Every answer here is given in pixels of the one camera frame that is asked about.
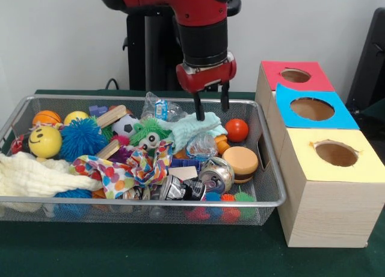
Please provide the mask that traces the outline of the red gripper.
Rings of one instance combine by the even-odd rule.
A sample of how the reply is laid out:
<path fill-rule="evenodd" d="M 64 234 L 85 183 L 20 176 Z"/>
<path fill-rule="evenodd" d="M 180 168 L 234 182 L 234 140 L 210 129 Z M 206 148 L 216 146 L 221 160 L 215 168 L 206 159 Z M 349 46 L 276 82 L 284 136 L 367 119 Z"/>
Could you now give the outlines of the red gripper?
<path fill-rule="evenodd" d="M 191 67 L 185 63 L 176 66 L 176 75 L 181 87 L 192 93 L 198 121 L 205 120 L 205 111 L 199 92 L 212 84 L 221 84 L 221 109 L 224 113 L 229 110 L 229 81 L 236 74 L 236 60 L 231 52 L 220 64 L 211 67 Z"/>

